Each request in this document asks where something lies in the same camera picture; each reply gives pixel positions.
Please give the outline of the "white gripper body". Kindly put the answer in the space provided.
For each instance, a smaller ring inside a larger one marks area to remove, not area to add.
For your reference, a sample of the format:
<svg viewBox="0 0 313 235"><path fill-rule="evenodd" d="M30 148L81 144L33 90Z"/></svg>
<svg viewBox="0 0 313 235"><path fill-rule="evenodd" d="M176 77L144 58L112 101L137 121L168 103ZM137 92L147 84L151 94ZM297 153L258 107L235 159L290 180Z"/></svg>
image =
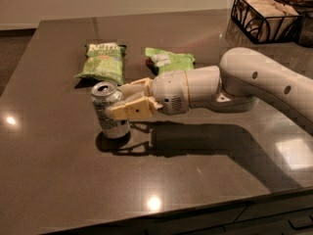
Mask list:
<svg viewBox="0 0 313 235"><path fill-rule="evenodd" d="M160 113L172 116L189 110L186 73L182 70L166 71L151 83L151 94L161 105Z"/></svg>

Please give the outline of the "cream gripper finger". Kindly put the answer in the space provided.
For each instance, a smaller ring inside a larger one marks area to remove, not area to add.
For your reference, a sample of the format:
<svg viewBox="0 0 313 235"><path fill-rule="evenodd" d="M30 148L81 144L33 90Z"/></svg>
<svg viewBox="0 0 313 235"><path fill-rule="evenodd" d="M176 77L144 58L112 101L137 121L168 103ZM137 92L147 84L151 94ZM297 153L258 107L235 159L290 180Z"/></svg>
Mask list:
<svg viewBox="0 0 313 235"><path fill-rule="evenodd" d="M107 107L107 115L116 120L151 118L161 108L153 96L137 93Z"/></svg>
<svg viewBox="0 0 313 235"><path fill-rule="evenodd" d="M119 87L119 90L122 92L124 98L129 98L132 95L140 93L144 96L150 96L150 86L152 80L148 77L141 78L130 83L123 84Z"/></svg>

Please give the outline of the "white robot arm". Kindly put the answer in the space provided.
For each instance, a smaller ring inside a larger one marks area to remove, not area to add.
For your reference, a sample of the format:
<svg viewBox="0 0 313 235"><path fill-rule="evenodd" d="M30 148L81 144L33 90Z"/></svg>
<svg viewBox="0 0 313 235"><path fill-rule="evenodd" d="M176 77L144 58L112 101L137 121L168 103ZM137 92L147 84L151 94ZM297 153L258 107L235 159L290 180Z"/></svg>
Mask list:
<svg viewBox="0 0 313 235"><path fill-rule="evenodd" d="M119 90L123 100L106 109L118 120L181 115L195 108L242 113L262 100L306 132L313 126L313 80L244 47L228 50L217 66L165 71Z"/></svg>

